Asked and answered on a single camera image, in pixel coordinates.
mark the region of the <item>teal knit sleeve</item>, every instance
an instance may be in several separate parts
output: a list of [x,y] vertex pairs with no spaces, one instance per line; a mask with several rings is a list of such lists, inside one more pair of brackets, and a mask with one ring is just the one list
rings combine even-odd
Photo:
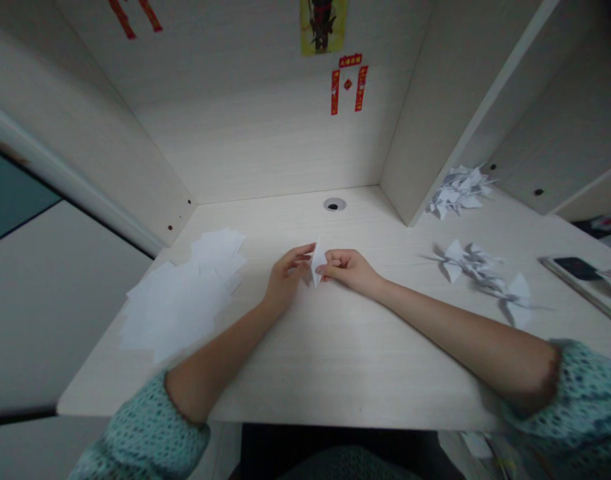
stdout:
[[504,405],[514,444],[534,478],[544,466],[554,478],[611,479],[611,360],[576,341],[552,342],[561,348],[553,402],[529,417]]
[[184,479],[196,468],[209,440],[207,425],[191,425],[172,404],[162,372],[123,404],[70,478]]

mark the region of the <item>white desk surface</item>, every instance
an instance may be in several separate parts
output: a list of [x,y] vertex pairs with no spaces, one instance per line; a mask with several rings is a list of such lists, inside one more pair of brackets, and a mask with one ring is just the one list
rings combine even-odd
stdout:
[[[347,208],[322,203],[342,197]],[[585,342],[611,357],[611,320],[539,264],[545,255],[575,255],[611,267],[611,250],[556,216],[541,217],[503,192],[484,208],[424,214],[406,228],[378,187],[268,197],[199,206],[175,244],[151,270],[189,259],[202,232],[231,227],[247,239],[249,260],[232,304],[217,317],[215,335],[263,296],[271,265],[291,247],[321,235],[326,248],[359,250],[386,278],[506,323],[498,300],[454,285],[432,254],[454,238],[504,257],[508,281],[521,271],[533,302],[527,330],[543,338]],[[58,404],[61,415],[113,415],[161,366],[151,351],[119,349],[125,318],[118,314]],[[384,307],[336,283],[301,285],[289,312],[267,335],[211,413],[219,421],[414,429],[491,430],[501,426],[498,401],[456,361]]]

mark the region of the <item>white paper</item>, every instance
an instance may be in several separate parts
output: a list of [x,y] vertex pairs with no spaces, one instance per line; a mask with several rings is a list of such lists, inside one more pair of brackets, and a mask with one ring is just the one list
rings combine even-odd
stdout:
[[433,212],[443,220],[450,210],[460,215],[463,208],[481,208],[483,204],[478,197],[492,193],[492,189],[487,187],[492,182],[487,175],[480,172],[479,167],[474,169],[454,167],[443,179],[427,211]]
[[131,289],[121,348],[152,349],[158,363],[210,335],[241,283],[244,240],[230,229],[204,233],[192,244],[189,262],[164,263]]
[[530,303],[527,280],[519,273],[508,286],[493,271],[497,263],[503,263],[502,259],[491,256],[475,243],[469,244],[464,250],[456,239],[438,260],[445,268],[450,283],[465,273],[474,279],[479,290],[502,300],[504,311],[515,328],[524,329],[531,321],[534,306]]
[[320,278],[322,275],[316,273],[316,268],[321,265],[326,265],[327,259],[325,258],[325,251],[320,245],[320,235],[316,239],[316,248],[314,249],[314,253],[312,254],[312,259],[310,261],[310,269],[312,270],[312,281],[314,282],[314,286],[318,287],[318,282],[320,282]]
[[517,274],[508,290],[512,296],[510,299],[506,299],[507,310],[512,316],[514,327],[523,330],[532,319],[530,288],[527,285],[527,280],[521,273]]

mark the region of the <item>yellow poster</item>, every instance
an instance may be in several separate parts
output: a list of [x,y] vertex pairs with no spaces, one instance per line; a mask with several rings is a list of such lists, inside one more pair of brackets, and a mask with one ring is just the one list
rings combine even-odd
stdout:
[[347,0],[301,0],[301,54],[343,49]]

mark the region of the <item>phone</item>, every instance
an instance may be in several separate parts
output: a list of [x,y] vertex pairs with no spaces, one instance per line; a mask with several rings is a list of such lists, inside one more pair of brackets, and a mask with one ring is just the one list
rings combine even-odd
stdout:
[[601,280],[601,276],[596,273],[596,269],[578,257],[555,258],[554,262],[579,280]]

